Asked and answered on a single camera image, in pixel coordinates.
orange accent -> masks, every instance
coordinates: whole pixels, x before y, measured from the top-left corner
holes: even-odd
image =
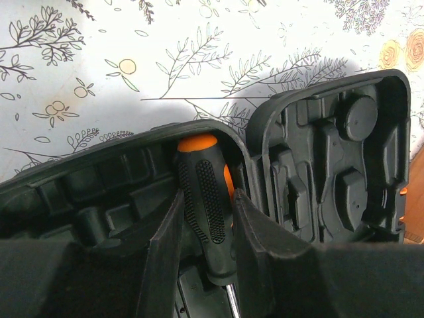
[[[225,183],[227,184],[228,193],[232,201],[233,195],[234,195],[234,185],[233,185],[233,180],[231,179],[230,170],[228,169],[227,165],[225,165],[224,167],[224,178],[225,178]]]
[[[212,134],[199,134],[182,139],[178,144],[178,151],[192,152],[211,148],[218,143],[218,139]]]

textured grip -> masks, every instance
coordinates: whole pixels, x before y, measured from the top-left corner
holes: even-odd
[[[214,243],[222,243],[225,239],[224,216],[219,203],[217,180],[215,179],[212,163],[201,160],[196,164],[196,173],[199,178],[200,192],[205,205],[207,222]]]
[[[185,220],[201,242],[207,277],[218,286],[233,284],[233,183],[218,140],[211,134],[181,140],[178,174],[184,190]]]
[[[187,165],[183,162],[180,162],[180,164],[178,164],[178,174],[180,177],[181,188],[184,191],[185,220],[191,226],[194,233],[196,233],[199,239],[204,243],[208,243],[209,239],[207,238],[205,233],[203,233],[203,231],[199,228],[199,225],[196,221],[196,217],[194,215],[193,197],[191,196],[190,183],[188,180],[188,168]]]

screwdriver handle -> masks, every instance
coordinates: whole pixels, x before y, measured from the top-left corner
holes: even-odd
[[[234,186],[218,140],[212,134],[187,137],[178,144],[178,156],[185,219],[201,241],[207,275],[218,286],[234,283]]]

floral wallpaper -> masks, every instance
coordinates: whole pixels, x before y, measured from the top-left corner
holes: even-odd
[[[244,136],[269,96],[398,68],[424,145],[420,0],[41,0],[0,11],[0,182],[167,123]]]

screwdriver shaft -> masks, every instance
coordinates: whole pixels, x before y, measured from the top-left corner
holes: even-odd
[[[228,299],[230,301],[231,311],[233,312],[233,318],[240,318],[239,305],[237,303],[236,288],[234,284],[226,285]]]

